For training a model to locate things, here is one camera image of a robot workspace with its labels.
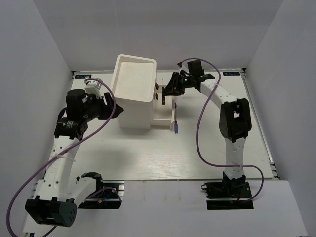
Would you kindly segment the black green precision screwdriver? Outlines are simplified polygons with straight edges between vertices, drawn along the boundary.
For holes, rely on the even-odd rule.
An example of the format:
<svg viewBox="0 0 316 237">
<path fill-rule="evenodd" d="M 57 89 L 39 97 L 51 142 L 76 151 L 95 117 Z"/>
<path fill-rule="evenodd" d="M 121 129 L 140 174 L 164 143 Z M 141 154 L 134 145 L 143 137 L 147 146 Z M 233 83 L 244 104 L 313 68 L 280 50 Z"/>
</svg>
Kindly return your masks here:
<svg viewBox="0 0 316 237">
<path fill-rule="evenodd" d="M 165 89 L 164 78 L 162 78 L 162 91 L 161 91 L 161 94 L 162 94 L 162 105 L 166 104 L 164 89 Z"/>
</svg>

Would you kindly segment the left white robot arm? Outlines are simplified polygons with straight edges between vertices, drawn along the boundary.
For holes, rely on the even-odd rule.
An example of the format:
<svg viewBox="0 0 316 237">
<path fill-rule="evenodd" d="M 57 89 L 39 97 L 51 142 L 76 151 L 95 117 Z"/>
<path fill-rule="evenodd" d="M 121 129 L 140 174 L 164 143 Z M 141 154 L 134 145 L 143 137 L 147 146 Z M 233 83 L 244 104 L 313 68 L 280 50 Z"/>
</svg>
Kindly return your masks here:
<svg viewBox="0 0 316 237">
<path fill-rule="evenodd" d="M 114 102 L 111 92 L 68 91 L 66 107 L 57 117 L 43 184 L 25 205 L 27 213 L 37 224 L 70 227 L 75 221 L 77 208 L 87 199 L 103 194 L 105 188 L 99 173 L 86 172 L 79 176 L 71 191 L 68 181 L 88 123 L 94 119 L 109 122 L 122 112 L 123 108 Z"/>
</svg>

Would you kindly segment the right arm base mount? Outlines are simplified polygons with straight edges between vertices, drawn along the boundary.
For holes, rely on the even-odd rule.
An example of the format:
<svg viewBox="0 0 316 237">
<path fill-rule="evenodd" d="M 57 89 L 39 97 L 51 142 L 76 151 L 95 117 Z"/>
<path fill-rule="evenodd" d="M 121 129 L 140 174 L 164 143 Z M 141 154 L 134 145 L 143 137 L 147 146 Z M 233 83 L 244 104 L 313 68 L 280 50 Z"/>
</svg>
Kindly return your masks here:
<svg viewBox="0 0 316 237">
<path fill-rule="evenodd" d="M 207 182 L 201 185 L 206 193 L 207 210 L 251 210 L 254 209 L 250 185 L 248 182 L 242 187 L 227 193 L 222 182 Z"/>
</svg>

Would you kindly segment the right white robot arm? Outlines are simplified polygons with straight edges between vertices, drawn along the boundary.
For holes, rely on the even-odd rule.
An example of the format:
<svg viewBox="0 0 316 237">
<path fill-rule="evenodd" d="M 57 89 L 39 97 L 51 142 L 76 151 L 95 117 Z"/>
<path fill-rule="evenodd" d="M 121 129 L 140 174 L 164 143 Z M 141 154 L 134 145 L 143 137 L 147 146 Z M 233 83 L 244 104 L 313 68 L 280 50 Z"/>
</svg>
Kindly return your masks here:
<svg viewBox="0 0 316 237">
<path fill-rule="evenodd" d="M 234 197 L 245 184 L 243 149 L 252 129 L 250 105 L 246 98 L 236 98 L 220 86 L 220 79 L 205 73 L 199 58 L 185 60 L 187 70 L 174 72 L 162 95 L 181 96 L 188 88 L 194 88 L 212 101 L 220 110 L 219 130 L 226 143 L 226 163 L 223 172 L 223 192 Z"/>
</svg>

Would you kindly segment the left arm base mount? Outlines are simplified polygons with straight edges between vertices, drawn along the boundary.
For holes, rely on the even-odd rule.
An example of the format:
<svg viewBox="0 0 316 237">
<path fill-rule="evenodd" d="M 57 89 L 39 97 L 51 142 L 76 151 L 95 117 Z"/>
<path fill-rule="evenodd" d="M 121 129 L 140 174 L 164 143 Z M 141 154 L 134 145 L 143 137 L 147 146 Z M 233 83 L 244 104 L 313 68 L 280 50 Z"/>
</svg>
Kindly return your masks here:
<svg viewBox="0 0 316 237">
<path fill-rule="evenodd" d="M 103 190 L 92 198 L 86 199 L 78 209 L 119 209 L 124 196 L 124 181 L 102 181 Z"/>
</svg>

